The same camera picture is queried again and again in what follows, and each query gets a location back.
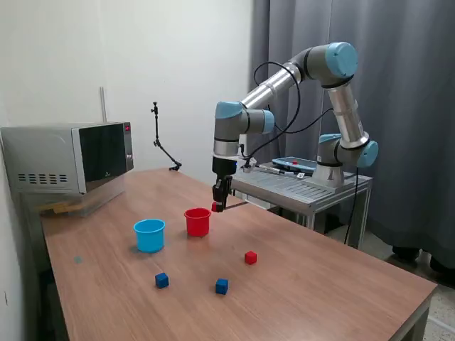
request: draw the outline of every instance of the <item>microwave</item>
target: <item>microwave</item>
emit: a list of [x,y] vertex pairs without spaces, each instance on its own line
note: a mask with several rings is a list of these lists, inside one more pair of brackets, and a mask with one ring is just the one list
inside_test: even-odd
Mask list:
[[6,172],[20,193],[85,194],[133,169],[129,122],[0,129]]

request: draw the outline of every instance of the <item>cart leg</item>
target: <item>cart leg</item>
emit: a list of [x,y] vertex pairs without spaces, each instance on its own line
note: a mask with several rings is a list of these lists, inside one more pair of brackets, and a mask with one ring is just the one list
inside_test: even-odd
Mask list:
[[311,231],[314,231],[314,222],[316,221],[316,215],[313,213],[312,215],[306,216],[306,227]]
[[360,248],[365,234],[365,226],[367,224],[368,204],[370,203],[370,188],[366,191],[358,193],[355,201],[353,220],[350,224],[348,245],[350,247]]

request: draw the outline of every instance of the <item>wooden table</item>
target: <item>wooden table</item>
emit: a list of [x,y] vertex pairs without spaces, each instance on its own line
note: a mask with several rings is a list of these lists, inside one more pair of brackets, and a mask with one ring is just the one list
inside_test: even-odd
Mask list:
[[[125,186],[89,217],[43,219],[71,341],[422,339],[435,284],[250,204],[213,213],[209,235],[189,239],[183,212],[210,207],[208,185],[153,170]],[[166,221],[156,254],[135,247],[132,226],[148,217]]]

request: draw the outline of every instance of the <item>black cable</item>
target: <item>black cable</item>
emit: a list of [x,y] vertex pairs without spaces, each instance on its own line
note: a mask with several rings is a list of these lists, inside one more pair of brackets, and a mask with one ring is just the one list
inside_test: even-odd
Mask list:
[[353,222],[353,215],[354,215],[354,209],[355,209],[355,199],[357,199],[357,189],[358,189],[358,168],[355,169],[355,192],[354,192],[353,208],[350,211],[348,229],[346,230],[346,235],[344,236],[344,244],[346,244],[346,242],[348,241],[348,234],[349,234],[350,224],[351,224],[351,222]]
[[[299,129],[299,130],[296,130],[296,131],[285,131],[285,134],[296,134],[296,133],[300,133],[302,131],[305,131],[307,130],[308,128],[310,128],[311,126],[313,126],[317,121],[319,121],[322,116],[324,116],[325,114],[327,114],[327,112],[333,110],[333,108],[328,108],[325,112],[323,112],[322,114],[320,114],[319,116],[317,116],[314,121],[312,121],[308,126],[305,126],[304,128],[302,129]],[[277,128],[278,130],[282,131],[276,124],[275,124],[275,128]]]
[[253,73],[253,78],[256,79],[256,73],[257,71],[264,65],[268,65],[268,64],[273,64],[273,65],[276,65],[276,66],[280,66],[281,69],[285,70],[287,73],[289,73],[292,77],[292,80],[294,81],[295,85],[296,85],[296,90],[297,90],[297,108],[296,108],[296,113],[294,114],[294,117],[292,117],[291,121],[287,124],[287,126],[281,131],[279,132],[274,138],[268,140],[267,142],[264,142],[263,144],[261,144],[259,147],[257,147],[254,151],[252,151],[249,156],[246,157],[246,164],[245,165],[250,165],[250,159],[253,157],[253,155],[258,151],[260,150],[261,148],[265,147],[267,144],[270,144],[271,142],[277,140],[281,135],[283,135],[287,129],[289,129],[289,127],[294,123],[294,121],[296,120],[297,118],[297,115],[299,114],[299,111],[300,111],[300,103],[301,103],[301,98],[300,98],[300,90],[299,90],[299,82],[297,82],[297,79],[295,78],[295,76],[292,74],[291,71],[289,71],[288,69],[286,69],[286,67],[280,63],[277,63],[277,62],[264,62],[260,65],[258,65],[256,67],[256,70],[255,72]]
[[[253,73],[253,80],[255,81],[256,85],[259,85],[259,82],[256,80],[256,73],[257,73],[257,71],[259,70],[259,68],[260,68],[262,65],[263,65],[263,64],[261,64],[261,65],[259,65],[258,67],[256,67],[255,72]],[[280,64],[279,66],[281,66],[281,67],[284,68],[286,71],[288,71],[288,70],[285,68],[284,65],[281,65],[281,64]],[[319,115],[317,119],[315,119],[314,121],[312,121],[308,126],[305,126],[304,128],[299,129],[299,130],[296,130],[296,131],[285,131],[284,133],[285,133],[285,134],[296,134],[296,133],[300,133],[301,131],[307,130],[309,127],[313,126],[313,124],[315,124],[317,121],[319,121],[319,119],[321,119],[322,116],[324,116],[329,110],[333,110],[333,108],[327,109],[325,112],[323,112],[321,115]],[[275,128],[277,128],[279,131],[283,131],[283,129],[281,129],[281,128],[277,125],[276,122],[274,123],[274,125],[275,125]]]

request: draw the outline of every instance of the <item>table leg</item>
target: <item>table leg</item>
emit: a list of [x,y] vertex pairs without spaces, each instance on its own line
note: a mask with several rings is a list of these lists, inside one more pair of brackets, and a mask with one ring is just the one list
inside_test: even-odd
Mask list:
[[368,204],[370,203],[370,188],[366,191],[358,193],[355,200],[355,208],[353,220],[350,224],[348,245],[350,247],[360,248],[365,234],[365,226],[367,224]]
[[424,339],[425,327],[427,326],[429,309],[427,309],[423,315],[417,320],[415,325],[405,335],[402,341],[422,341]]

